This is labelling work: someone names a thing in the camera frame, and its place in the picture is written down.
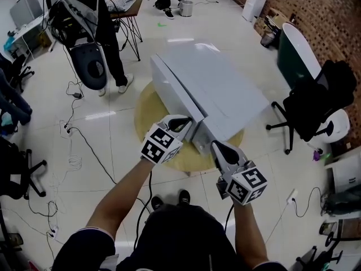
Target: wooden table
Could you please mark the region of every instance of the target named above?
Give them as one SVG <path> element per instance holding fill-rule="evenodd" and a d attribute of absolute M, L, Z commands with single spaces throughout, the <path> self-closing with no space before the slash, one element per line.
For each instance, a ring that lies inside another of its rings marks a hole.
<path fill-rule="evenodd" d="M 153 123 L 168 115 L 168 111 L 150 82 L 141 92 L 134 114 L 135 131 L 141 142 Z M 243 130 L 235 134 L 228 142 L 239 146 L 243 138 Z M 183 147 L 177 155 L 165 163 L 166 166 L 183 172 L 199 172 L 215 167 L 211 155 L 201 156 L 192 143 L 183 141 Z"/>
<path fill-rule="evenodd" d="M 122 29 L 122 31 L 126 37 L 126 41 L 129 41 L 129 39 L 128 39 L 128 30 L 129 30 L 134 46 L 131 44 L 130 41 L 129 41 L 129 44 L 130 44 L 131 48 L 133 49 L 135 55 L 137 56 L 138 61 L 140 61 L 140 56 L 139 56 L 139 51 L 138 51 L 137 38 L 141 42 L 143 42 L 143 39 L 142 39 L 142 35 L 140 35 L 138 23 L 137 23 L 135 17 L 138 16 L 138 12 L 140 9 L 140 5 L 142 5 L 142 1 L 143 0 L 135 0 L 133 5 L 126 12 L 111 13 L 112 20 L 121 19 L 121 24 L 123 24 L 123 26 L 126 27 L 126 32 L 125 32 L 122 25 L 120 25 L 120 28 Z"/>

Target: blue jeans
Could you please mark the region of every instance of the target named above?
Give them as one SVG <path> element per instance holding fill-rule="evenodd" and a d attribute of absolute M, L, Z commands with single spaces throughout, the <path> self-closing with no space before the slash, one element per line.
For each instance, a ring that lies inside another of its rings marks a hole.
<path fill-rule="evenodd" d="M 8 112 L 13 121 L 20 121 L 21 124 L 26 124 L 30 121 L 30 114 L 32 112 L 30 105 L 10 86 L 2 69 L 0 69 L 0 109 Z"/>

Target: brick wall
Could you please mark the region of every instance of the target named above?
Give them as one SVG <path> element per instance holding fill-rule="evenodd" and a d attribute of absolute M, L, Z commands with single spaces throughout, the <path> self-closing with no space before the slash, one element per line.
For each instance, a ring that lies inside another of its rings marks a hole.
<path fill-rule="evenodd" d="M 246 0 L 235 0 L 244 4 Z M 287 17 L 296 14 L 296 27 L 314 51 L 320 65 L 327 59 L 350 64 L 358 80 L 355 101 L 346 108 L 351 131 L 332 144 L 335 155 L 361 146 L 361 0 L 267 0 L 262 16 L 276 8 Z"/>

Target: sneaker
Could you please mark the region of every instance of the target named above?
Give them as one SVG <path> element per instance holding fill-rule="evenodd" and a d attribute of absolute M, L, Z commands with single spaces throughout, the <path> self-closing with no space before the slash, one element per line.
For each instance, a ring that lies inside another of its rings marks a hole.
<path fill-rule="evenodd" d="M 165 16 L 167 16 L 168 19 L 172 19 L 172 20 L 174 19 L 174 16 L 170 10 L 164 11 L 164 14 Z"/>
<path fill-rule="evenodd" d="M 154 196 L 151 201 L 153 210 L 157 210 L 160 206 L 162 206 L 164 203 L 161 198 L 158 196 Z"/>
<path fill-rule="evenodd" d="M 98 96 L 102 97 L 105 94 L 105 88 L 98 90 Z"/>
<path fill-rule="evenodd" d="M 188 191 L 182 190 L 179 194 L 179 205 L 185 206 L 189 205 L 191 202 L 191 195 Z"/>
<path fill-rule="evenodd" d="M 121 85 L 118 88 L 118 92 L 119 93 L 124 93 L 126 92 L 126 90 L 128 89 L 129 85 L 133 82 L 134 80 L 134 76 L 132 73 L 129 73 L 127 75 L 125 75 L 126 79 L 128 80 L 128 83 L 126 85 Z"/>

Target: white tile floor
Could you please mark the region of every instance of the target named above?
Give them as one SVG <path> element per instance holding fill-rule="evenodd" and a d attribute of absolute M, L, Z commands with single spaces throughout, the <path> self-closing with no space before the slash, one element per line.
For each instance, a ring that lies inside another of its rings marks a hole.
<path fill-rule="evenodd" d="M 120 53 L 125 71 L 132 72 L 135 77 L 127 93 L 119 95 L 112 80 L 104 97 L 99 98 L 97 92 L 84 88 L 85 98 L 75 104 L 72 125 L 81 129 L 109 174 L 117 181 L 138 161 L 140 142 L 135 134 L 133 115 L 140 92 L 151 81 L 149 57 L 166 48 L 168 43 L 172 43 L 171 40 L 202 38 L 214 43 L 231 59 L 238 71 L 254 81 L 269 101 L 281 102 L 289 91 L 276 66 L 274 53 L 259 44 L 259 35 L 242 18 L 242 9 L 233 1 L 213 0 L 219 3 L 207 5 L 199 3 L 194 6 L 190 18 L 180 17 L 174 11 L 173 21 L 153 7 L 154 1 L 143 0 L 137 17 L 144 39 L 143 43 L 139 43 L 142 61 L 136 61 L 129 46 Z M 173 6 L 176 5 L 176 0 L 173 0 Z M 118 40 L 122 45 L 122 33 L 118 34 Z M 34 163 L 47 160 L 46 171 L 38 173 L 47 197 L 39 198 L 32 191 L 30 202 L 35 211 L 47 213 L 47 202 L 57 198 L 59 214 L 57 218 L 51 219 L 51 223 L 54 226 L 58 222 L 57 240 L 64 243 L 73 232 L 86 224 L 96 204 L 113 184 L 83 138 L 76 132 L 72 136 L 71 154 L 81 157 L 82 168 L 68 172 L 64 179 L 70 146 L 69 140 L 60 136 L 59 121 L 68 120 L 71 115 L 73 99 L 65 94 L 65 90 L 68 81 L 74 80 L 74 75 L 60 45 L 52 53 L 39 57 L 30 65 L 36 74 L 27 81 L 24 98 L 34 112 L 30 124 L 20 127 L 19 133 L 12 140 L 23 149 L 33 150 Z M 240 147 L 268 179 L 266 192 L 253 203 L 254 212 L 263 238 L 268 240 L 270 259 L 281 261 L 288 268 L 297 256 L 305 254 L 313 245 L 324 245 L 324 237 L 318 236 L 318 229 L 324 220 L 320 216 L 318 194 L 312 196 L 310 209 L 304 218 L 297 218 L 293 206 L 287 206 L 282 220 L 270 235 L 292 189 L 300 191 L 297 201 L 302 212 L 306 208 L 311 189 L 314 186 L 324 188 L 326 173 L 322 162 L 312 161 L 312 149 L 297 135 L 293 152 L 289 156 L 283 153 L 283 131 L 278 129 L 268 133 L 265 130 L 267 123 L 278 121 L 270 107 L 264 110 L 246 127 Z M 225 223 L 231 201 L 220 199 L 215 186 L 218 176 L 217 170 L 197 172 L 187 177 L 184 173 L 167 167 L 156 167 L 153 171 L 153 193 L 163 196 L 168 202 L 174 202 L 178 190 L 187 189 L 191 193 L 193 204 L 202 206 L 217 220 Z M 144 200 L 149 196 L 147 184 L 148 182 L 139 194 Z M 46 218 L 32 214 L 24 199 L 3 197 L 1 202 L 3 208 L 18 212 L 31 226 L 43 233 L 48 231 Z M 131 253 L 141 208 L 141 203 L 136 202 L 118 231 L 116 247 L 121 259 Z M 52 258 L 46 237 L 32 230 L 14 213 L 5 211 L 5 216 L 9 230 L 18 230 L 23 236 L 25 255 L 41 268 L 50 267 Z M 147 214 L 144 213 L 141 222 L 146 217 Z M 227 235 L 233 244 L 234 234 L 235 226 L 231 216 Z M 56 254 L 61 244 L 52 239 L 50 244 Z"/>

